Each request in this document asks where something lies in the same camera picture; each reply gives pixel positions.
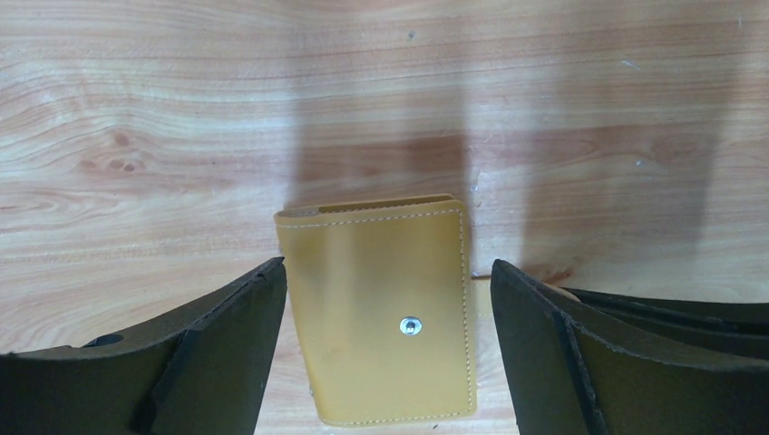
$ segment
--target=yellow leather wallet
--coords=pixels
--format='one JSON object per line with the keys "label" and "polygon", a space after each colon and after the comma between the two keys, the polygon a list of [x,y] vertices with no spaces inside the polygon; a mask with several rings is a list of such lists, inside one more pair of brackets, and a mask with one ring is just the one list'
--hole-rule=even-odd
{"label": "yellow leather wallet", "polygon": [[275,215],[320,419],[443,420],[476,410],[464,205],[450,195]]}

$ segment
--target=white stitching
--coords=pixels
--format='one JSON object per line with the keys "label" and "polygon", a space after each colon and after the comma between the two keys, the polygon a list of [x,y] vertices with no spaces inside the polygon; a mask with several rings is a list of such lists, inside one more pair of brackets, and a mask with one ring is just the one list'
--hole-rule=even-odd
{"label": "white stitching", "polygon": [[356,211],[381,210],[383,208],[396,208],[396,207],[403,207],[403,206],[417,206],[417,205],[420,205],[420,204],[423,204],[423,203],[414,202],[414,203],[409,203],[409,204],[396,204],[394,206],[363,207],[363,208],[342,208],[342,209],[334,210],[334,211],[313,210],[313,211],[289,213],[289,214],[287,214],[287,218],[301,218],[301,217],[305,217],[305,216],[333,215],[335,213],[353,213],[353,212],[356,212]]}
{"label": "white stitching", "polygon": [[446,213],[453,213],[453,212],[459,212],[460,213],[460,222],[462,222],[462,211],[458,208],[452,208],[451,210],[443,210],[443,211],[434,211],[432,213],[417,213],[414,215],[402,215],[402,216],[388,216],[388,217],[377,217],[373,219],[358,219],[358,220],[345,220],[341,222],[327,222],[325,224],[309,224],[309,225],[276,225],[276,227],[280,228],[317,228],[317,227],[330,227],[332,225],[344,225],[344,224],[362,224],[364,222],[378,222],[381,220],[395,220],[395,219],[408,219],[408,218],[421,218],[424,216],[433,216],[433,215],[444,215]]}
{"label": "white stitching", "polygon": [[450,414],[443,414],[443,415],[430,415],[430,416],[424,416],[424,417],[407,417],[407,418],[401,418],[401,419],[387,419],[387,420],[370,420],[370,421],[334,421],[334,420],[326,420],[322,417],[320,418],[321,421],[328,423],[328,424],[335,424],[340,426],[359,426],[363,424],[378,424],[378,423],[387,423],[387,422],[393,422],[393,421],[415,421],[415,420],[431,420],[431,419],[443,419],[447,417],[457,417],[463,414],[466,414],[470,412],[472,409],[472,371],[470,370],[470,333],[468,332],[467,327],[467,278],[465,277],[465,258],[464,258],[464,214],[462,211],[458,208],[452,208],[450,210],[442,210],[442,211],[434,211],[431,213],[417,213],[412,215],[403,215],[403,216],[391,216],[391,217],[378,217],[373,219],[360,219],[360,220],[347,220],[343,222],[328,222],[325,224],[313,224],[313,225],[278,225],[278,227],[282,228],[308,228],[308,227],[330,227],[333,225],[344,225],[344,224],[360,224],[364,222],[378,222],[382,220],[394,220],[394,219],[406,219],[406,218],[421,218],[425,216],[435,216],[435,215],[443,215],[446,213],[459,213],[459,252],[460,252],[460,258],[462,260],[462,316],[463,316],[463,326],[464,326],[464,356],[465,356],[465,367],[467,369],[467,409],[464,411],[457,411],[452,412]]}

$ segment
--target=wood grain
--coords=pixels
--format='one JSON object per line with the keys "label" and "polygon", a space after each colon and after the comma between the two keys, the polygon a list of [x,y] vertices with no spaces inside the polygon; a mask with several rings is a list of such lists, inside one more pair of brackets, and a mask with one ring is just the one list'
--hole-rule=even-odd
{"label": "wood grain", "polygon": [[[0,351],[278,254],[285,205],[450,192],[473,271],[769,301],[769,8],[695,0],[0,0]],[[489,319],[470,419],[512,433]],[[287,311],[258,433],[315,418]]]}

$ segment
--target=rivet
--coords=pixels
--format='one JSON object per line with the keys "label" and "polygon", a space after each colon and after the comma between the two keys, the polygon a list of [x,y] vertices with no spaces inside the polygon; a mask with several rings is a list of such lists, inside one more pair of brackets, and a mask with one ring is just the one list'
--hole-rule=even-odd
{"label": "rivet", "polygon": [[422,321],[416,317],[405,317],[401,321],[401,332],[405,335],[417,335],[422,331]]}

